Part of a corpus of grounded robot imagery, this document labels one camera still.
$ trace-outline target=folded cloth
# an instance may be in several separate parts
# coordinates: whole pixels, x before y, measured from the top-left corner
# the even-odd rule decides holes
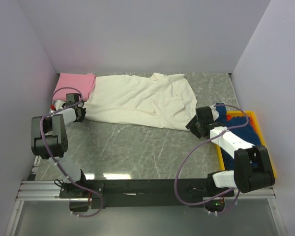
[[[87,101],[89,95],[94,90],[95,78],[96,76],[94,74],[61,73],[55,91],[63,87],[73,87],[82,93],[83,101]],[[53,101],[61,100],[65,102],[65,95],[67,93],[76,93],[76,91],[68,88],[62,89],[55,94]]]
[[[154,73],[150,78],[112,75],[96,78],[84,104],[86,118],[119,124],[187,130],[197,99],[184,74]]]
[[[230,120],[228,120],[227,114],[226,114],[226,107],[216,107],[217,112],[219,113],[219,117],[216,120],[216,122],[222,122],[226,125],[226,127],[231,127],[234,125],[240,125],[246,123],[246,117],[233,117]],[[240,137],[241,139],[244,139],[246,142],[249,142],[254,145],[260,145],[260,139],[257,133],[255,132],[254,128],[251,126],[251,119],[249,118],[249,123],[241,128],[232,129],[232,132]],[[226,170],[233,170],[235,166],[234,159],[222,149],[222,157],[223,162]]]

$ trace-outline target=marble tabletop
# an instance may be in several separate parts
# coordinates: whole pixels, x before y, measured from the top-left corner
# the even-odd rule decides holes
[[[121,73],[97,73],[97,76]],[[150,77],[152,73],[125,73]],[[216,102],[238,105],[227,73],[185,73],[197,98],[197,107]],[[90,179],[174,178],[186,155],[200,142],[187,131],[84,120],[66,126],[67,155]],[[210,143],[197,149],[182,169],[181,178],[206,178],[220,170]],[[56,168],[41,160],[35,180],[60,178]]]

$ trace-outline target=white towel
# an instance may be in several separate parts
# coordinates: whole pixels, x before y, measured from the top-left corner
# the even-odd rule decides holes
[[[85,103],[87,119],[187,130],[195,115],[197,99],[184,74],[100,76],[95,83]]]

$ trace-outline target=yellow basket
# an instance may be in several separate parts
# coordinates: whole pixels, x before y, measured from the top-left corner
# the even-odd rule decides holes
[[[262,136],[262,132],[261,132],[261,129],[259,127],[259,124],[258,124],[258,121],[257,121],[257,118],[256,118],[255,114],[253,112],[251,112],[251,111],[247,111],[246,114],[249,116],[249,118],[251,120],[250,121],[251,126],[254,128],[255,132],[259,136],[261,144],[266,147],[266,143],[265,143],[265,140],[264,140],[264,138]],[[244,116],[244,114],[241,113],[240,111],[227,112],[227,115],[232,116],[232,117],[243,117]],[[221,170],[224,171],[225,166],[224,166],[224,161],[223,161],[223,157],[222,157],[221,148],[218,145],[215,145],[215,146],[216,146],[216,150],[217,150],[218,160],[220,162],[220,168],[221,168]],[[270,161],[271,161],[274,177],[276,178],[276,170],[275,170],[275,168],[273,166],[273,162],[272,162],[271,158],[270,158]]]

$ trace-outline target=orange object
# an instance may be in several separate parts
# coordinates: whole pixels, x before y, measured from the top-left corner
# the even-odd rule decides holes
[[[255,114],[253,112],[251,112],[251,111],[245,111],[245,112],[248,115],[248,117],[250,118],[250,125],[253,127],[254,131],[257,133],[261,144],[263,146],[266,146],[265,140],[264,140],[264,138],[262,136],[262,132],[261,132],[261,129],[259,127],[259,124],[258,124],[258,121],[257,121],[257,118],[256,118]],[[243,116],[244,116],[244,114],[241,113],[240,111],[235,111],[235,112],[232,111],[232,112],[227,112],[226,119],[230,120],[233,117],[243,117]],[[219,162],[220,162],[220,168],[221,168],[222,171],[224,171],[225,166],[224,166],[224,161],[223,161],[223,157],[222,157],[221,148],[220,148],[219,145],[215,145],[215,146],[216,146],[216,150],[217,150],[218,159],[219,159]],[[273,167],[273,162],[271,160],[271,157],[270,157],[270,161],[271,161],[274,177],[276,178],[276,170]]]

